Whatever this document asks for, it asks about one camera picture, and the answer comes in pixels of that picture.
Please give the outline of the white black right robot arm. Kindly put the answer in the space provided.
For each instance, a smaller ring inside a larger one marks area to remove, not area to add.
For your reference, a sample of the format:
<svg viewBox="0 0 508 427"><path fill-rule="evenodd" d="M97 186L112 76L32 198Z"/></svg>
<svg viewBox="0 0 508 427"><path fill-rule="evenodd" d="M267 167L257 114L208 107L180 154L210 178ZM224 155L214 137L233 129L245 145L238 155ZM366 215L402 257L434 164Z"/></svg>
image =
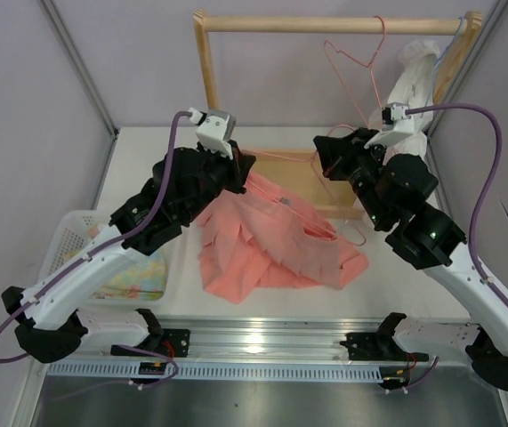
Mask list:
<svg viewBox="0 0 508 427"><path fill-rule="evenodd" d="M469 312L471 324L424 322L392 312L373 333L348 333L342 345L351 360L402 361L430 356L465 364L480 379L508 391L508 294L499 282L476 276L465 233L428 203L438 180L421 157L370 145L375 130L359 128L345 137L317 136L313 142L322 173L347 181L386 244L404 262L445 287Z"/></svg>

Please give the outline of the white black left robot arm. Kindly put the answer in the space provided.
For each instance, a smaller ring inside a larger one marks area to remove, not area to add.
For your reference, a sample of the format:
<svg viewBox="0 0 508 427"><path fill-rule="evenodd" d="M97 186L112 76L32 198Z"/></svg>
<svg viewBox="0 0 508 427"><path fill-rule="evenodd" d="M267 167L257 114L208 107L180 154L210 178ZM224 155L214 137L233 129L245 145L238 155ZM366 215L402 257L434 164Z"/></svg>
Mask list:
<svg viewBox="0 0 508 427"><path fill-rule="evenodd" d="M230 144L232 158L195 148L168 149L152 177L109 219L98 236L43 282L11 286L2 299L26 355L49 364L78 350L150 356L163 328L149 309L102 319L80 309L112 278L176 239L223 191L243 194L256 158Z"/></svg>

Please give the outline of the pink pleated skirt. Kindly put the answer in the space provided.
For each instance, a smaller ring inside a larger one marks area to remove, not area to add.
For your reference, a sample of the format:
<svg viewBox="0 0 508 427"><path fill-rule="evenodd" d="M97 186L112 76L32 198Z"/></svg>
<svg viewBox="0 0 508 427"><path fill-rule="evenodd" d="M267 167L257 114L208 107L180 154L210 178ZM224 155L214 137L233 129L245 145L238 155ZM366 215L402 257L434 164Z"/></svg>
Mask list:
<svg viewBox="0 0 508 427"><path fill-rule="evenodd" d="M245 193L224 190L195 223L203 288L235 304L257 288L343 289L369 266L313 205L257 173Z"/></svg>

